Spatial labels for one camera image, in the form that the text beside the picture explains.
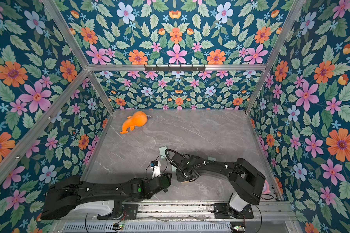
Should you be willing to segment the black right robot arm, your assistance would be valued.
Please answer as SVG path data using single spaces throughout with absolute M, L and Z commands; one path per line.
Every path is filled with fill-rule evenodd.
M 194 182 L 200 176 L 207 175 L 227 180 L 231 184 L 235 192 L 231 194 L 228 203 L 214 205 L 212 213 L 216 218 L 254 218 L 251 207 L 260 204 L 266 178 L 246 159 L 218 162 L 171 149 L 165 150 L 165 156 L 176 168 L 178 182 Z

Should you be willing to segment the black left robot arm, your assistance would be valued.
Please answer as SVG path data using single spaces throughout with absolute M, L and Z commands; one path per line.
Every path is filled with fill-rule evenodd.
M 125 183 L 90 183 L 71 176 L 49 187 L 41 219 L 56 220 L 65 217 L 81 204 L 100 201 L 141 202 L 171 185 L 172 174 L 165 173 L 152 179 L 133 178 Z

